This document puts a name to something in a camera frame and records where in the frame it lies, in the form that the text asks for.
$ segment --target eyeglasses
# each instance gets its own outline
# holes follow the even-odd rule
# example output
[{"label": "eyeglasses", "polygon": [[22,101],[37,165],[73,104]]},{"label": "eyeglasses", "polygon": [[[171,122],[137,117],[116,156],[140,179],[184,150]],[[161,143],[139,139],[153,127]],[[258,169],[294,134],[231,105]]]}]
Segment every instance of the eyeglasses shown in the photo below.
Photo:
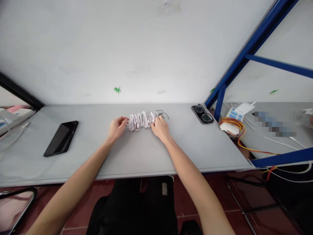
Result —
[{"label": "eyeglasses", "polygon": [[205,123],[214,122],[214,118],[204,110],[201,104],[198,104],[194,109],[198,113],[198,116],[201,117],[203,121],[205,121]]}]

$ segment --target colorful wires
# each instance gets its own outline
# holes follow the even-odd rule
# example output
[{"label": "colorful wires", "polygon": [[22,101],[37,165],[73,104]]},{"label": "colorful wires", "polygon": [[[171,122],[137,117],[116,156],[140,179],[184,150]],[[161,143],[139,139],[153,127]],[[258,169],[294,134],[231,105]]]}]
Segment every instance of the colorful wires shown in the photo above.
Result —
[{"label": "colorful wires", "polygon": [[258,150],[249,149],[249,148],[246,148],[246,147],[242,146],[242,144],[241,144],[241,142],[240,142],[240,139],[244,136],[244,134],[245,134],[245,132],[246,132],[246,127],[245,127],[245,125],[244,125],[241,121],[239,121],[239,120],[237,120],[237,119],[234,119],[234,118],[231,118],[231,117],[224,117],[224,118],[222,118],[220,124],[222,124],[222,123],[228,123],[228,124],[231,124],[231,125],[236,126],[236,127],[239,128],[239,134],[238,134],[238,136],[236,136],[236,135],[230,133],[229,131],[228,131],[228,133],[231,134],[232,136],[238,137],[238,145],[239,145],[240,147],[242,147],[242,148],[244,148],[244,149],[247,149],[247,150],[250,150],[250,151],[253,151],[253,152],[261,152],[261,153],[267,153],[267,154],[272,154],[272,155],[279,155],[279,154],[277,154],[277,153],[271,153],[271,152],[265,152],[265,151],[258,151]]},{"label": "colorful wires", "polygon": [[272,172],[273,170],[277,169],[277,167],[278,167],[278,166],[272,166],[269,170],[263,172],[263,173],[268,172],[266,181],[268,181],[268,180],[270,179],[271,172]]}]

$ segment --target blue steel beam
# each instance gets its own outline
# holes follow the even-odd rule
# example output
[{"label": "blue steel beam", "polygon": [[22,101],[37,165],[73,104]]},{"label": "blue steel beam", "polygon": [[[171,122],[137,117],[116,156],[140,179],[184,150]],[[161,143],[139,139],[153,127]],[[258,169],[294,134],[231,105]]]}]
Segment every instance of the blue steel beam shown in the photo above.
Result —
[{"label": "blue steel beam", "polygon": [[222,85],[226,84],[226,86],[229,86],[229,84],[235,79],[238,73],[248,63],[249,60],[245,58],[245,55],[254,55],[257,52],[257,50],[262,46],[262,44],[266,41],[266,39],[271,35],[271,33],[276,29],[279,23],[284,19],[284,17],[297,2],[298,0],[278,0],[274,4],[272,9],[269,11],[267,16],[260,24],[260,26],[251,36],[250,40],[247,42],[247,44],[237,56],[233,64],[225,73],[221,81],[215,87],[215,90],[211,93],[211,95],[205,102],[205,105],[208,109],[210,109],[217,100],[217,96]]},{"label": "blue steel beam", "polygon": [[219,115],[221,113],[222,110],[222,105],[223,105],[223,99],[224,99],[224,95],[225,95],[225,90],[226,90],[226,84],[224,84],[219,92],[218,92],[218,98],[217,98],[217,104],[216,104],[216,108],[215,108],[215,112],[214,112],[214,118],[216,121],[219,120]]},{"label": "blue steel beam", "polygon": [[251,160],[255,167],[267,167],[313,160],[313,148],[298,150],[272,157]]},{"label": "blue steel beam", "polygon": [[267,59],[264,57],[256,56],[256,55],[246,55],[246,59],[253,60],[262,64],[270,65],[282,70],[286,70],[292,73],[296,73],[302,76],[313,78],[313,70],[305,67],[300,67],[293,64],[287,64],[284,62],[280,62],[277,60]]}]

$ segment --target floor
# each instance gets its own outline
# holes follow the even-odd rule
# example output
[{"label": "floor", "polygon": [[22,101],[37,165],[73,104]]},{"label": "floor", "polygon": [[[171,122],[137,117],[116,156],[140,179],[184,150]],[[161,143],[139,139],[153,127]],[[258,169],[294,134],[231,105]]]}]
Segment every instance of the floor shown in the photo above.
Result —
[{"label": "floor", "polygon": [[[230,173],[236,177],[250,177],[254,179],[256,176],[260,177],[261,173],[258,171],[250,171],[245,173]],[[233,227],[236,234],[253,235],[244,215],[241,213],[237,203],[233,199],[223,173],[212,173],[204,175],[215,194],[217,195],[225,214]],[[144,178],[142,190],[145,190],[147,179]],[[112,190],[114,180],[95,181],[82,201],[74,210],[73,214],[65,224],[61,235],[83,235],[86,233],[89,218],[93,207],[97,200],[102,196],[107,196]],[[267,191],[263,188],[257,188],[242,183],[231,182],[231,187],[234,190],[236,197],[239,199],[241,205],[247,209],[255,206],[268,205],[273,202]],[[19,225],[15,234],[24,235],[40,212],[43,210],[48,201],[57,192],[60,186],[44,186],[38,187],[38,196],[35,204],[31,210],[26,214],[26,217]],[[178,221],[178,229],[186,220],[196,220],[201,225],[198,212],[184,188],[178,176],[174,176],[174,197],[175,210]],[[251,216],[252,224],[257,234],[299,234],[294,225],[284,215],[281,209],[259,212]]]}]

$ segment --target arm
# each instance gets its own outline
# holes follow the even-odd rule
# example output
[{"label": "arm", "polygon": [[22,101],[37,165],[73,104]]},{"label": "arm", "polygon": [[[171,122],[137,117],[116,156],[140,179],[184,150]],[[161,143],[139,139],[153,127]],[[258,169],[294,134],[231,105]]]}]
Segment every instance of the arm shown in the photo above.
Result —
[{"label": "arm", "polygon": [[212,188],[171,137],[169,126],[163,117],[156,118],[151,128],[169,151],[177,174],[197,208],[204,234],[235,234]]},{"label": "arm", "polygon": [[45,206],[26,235],[59,234],[74,208],[85,195],[111,150],[122,136],[128,118],[112,121],[107,140],[78,168]]}]

